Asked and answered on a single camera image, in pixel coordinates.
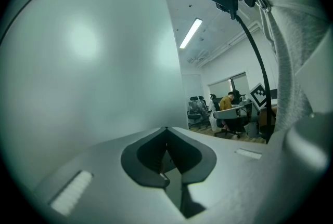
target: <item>gray fabric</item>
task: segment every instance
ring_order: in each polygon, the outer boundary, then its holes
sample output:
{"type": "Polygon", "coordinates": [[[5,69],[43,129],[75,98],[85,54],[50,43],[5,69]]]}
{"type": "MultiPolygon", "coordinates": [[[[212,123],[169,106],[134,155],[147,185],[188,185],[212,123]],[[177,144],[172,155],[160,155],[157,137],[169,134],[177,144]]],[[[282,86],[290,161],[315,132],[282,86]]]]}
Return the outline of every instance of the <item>gray fabric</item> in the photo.
{"type": "Polygon", "coordinates": [[[268,1],[272,10],[260,9],[260,12],[265,36],[278,59],[277,131],[288,129],[312,112],[294,75],[318,46],[329,21],[322,14],[318,0],[268,1]]]}

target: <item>ceiling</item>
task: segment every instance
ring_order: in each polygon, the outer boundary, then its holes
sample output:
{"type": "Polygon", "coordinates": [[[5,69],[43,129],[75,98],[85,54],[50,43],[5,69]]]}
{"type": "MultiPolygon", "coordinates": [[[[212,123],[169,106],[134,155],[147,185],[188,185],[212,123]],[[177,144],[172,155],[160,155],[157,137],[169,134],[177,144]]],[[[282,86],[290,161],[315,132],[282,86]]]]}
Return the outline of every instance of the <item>ceiling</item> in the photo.
{"type": "MultiPolygon", "coordinates": [[[[242,32],[238,22],[219,11],[211,0],[166,0],[175,33],[181,64],[193,63],[200,67],[227,49],[230,41],[242,32]],[[179,49],[195,18],[203,20],[185,49],[179,49]]],[[[239,3],[238,15],[247,26],[260,20],[257,8],[239,3]]]]}

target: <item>floor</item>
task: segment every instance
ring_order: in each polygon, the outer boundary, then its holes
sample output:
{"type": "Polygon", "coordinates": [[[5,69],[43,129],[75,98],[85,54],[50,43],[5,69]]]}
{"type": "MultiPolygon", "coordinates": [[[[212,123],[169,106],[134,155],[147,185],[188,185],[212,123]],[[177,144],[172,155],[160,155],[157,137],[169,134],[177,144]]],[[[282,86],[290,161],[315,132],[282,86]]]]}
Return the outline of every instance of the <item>floor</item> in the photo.
{"type": "MultiPolygon", "coordinates": [[[[213,131],[210,126],[209,127],[193,127],[190,130],[203,134],[203,135],[209,135],[209,136],[214,136],[215,133],[219,133],[221,131],[220,128],[217,131],[213,131]]],[[[266,143],[266,140],[264,138],[262,138],[262,137],[251,138],[246,133],[240,134],[240,138],[237,138],[237,135],[230,134],[230,133],[227,133],[227,134],[222,133],[222,134],[219,134],[217,137],[224,138],[224,139],[230,139],[230,140],[252,142],[252,143],[266,143]]]]}

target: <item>black cable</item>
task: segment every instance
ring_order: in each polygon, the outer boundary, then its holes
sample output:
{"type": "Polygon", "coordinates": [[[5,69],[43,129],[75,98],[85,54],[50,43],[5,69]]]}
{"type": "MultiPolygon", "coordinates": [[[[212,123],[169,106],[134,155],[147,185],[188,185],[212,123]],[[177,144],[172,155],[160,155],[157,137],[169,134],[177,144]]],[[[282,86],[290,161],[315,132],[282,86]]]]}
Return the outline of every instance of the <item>black cable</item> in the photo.
{"type": "Polygon", "coordinates": [[[260,64],[260,68],[262,71],[262,76],[264,77],[264,85],[265,85],[265,92],[266,92],[266,107],[267,107],[267,134],[266,134],[266,143],[268,143],[268,141],[270,140],[270,137],[273,133],[272,131],[272,102],[271,102],[271,90],[270,90],[270,84],[268,82],[268,78],[267,78],[267,74],[266,74],[266,70],[265,70],[265,66],[264,63],[261,59],[259,50],[257,48],[257,45],[254,42],[254,39],[250,33],[250,31],[248,30],[248,28],[246,27],[246,25],[243,23],[242,19],[236,15],[235,19],[237,20],[237,22],[240,23],[241,27],[244,29],[244,32],[246,33],[252,48],[254,50],[254,53],[258,59],[258,62],[260,64]]]}

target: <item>yellow shirt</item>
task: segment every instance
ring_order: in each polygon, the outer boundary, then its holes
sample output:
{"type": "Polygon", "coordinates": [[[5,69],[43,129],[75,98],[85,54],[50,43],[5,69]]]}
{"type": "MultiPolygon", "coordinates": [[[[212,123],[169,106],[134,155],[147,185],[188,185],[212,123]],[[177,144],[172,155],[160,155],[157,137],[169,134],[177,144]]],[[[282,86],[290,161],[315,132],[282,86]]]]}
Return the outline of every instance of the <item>yellow shirt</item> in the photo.
{"type": "Polygon", "coordinates": [[[228,110],[232,109],[233,106],[231,105],[231,100],[229,96],[226,96],[221,99],[220,101],[220,110],[228,110]]]}

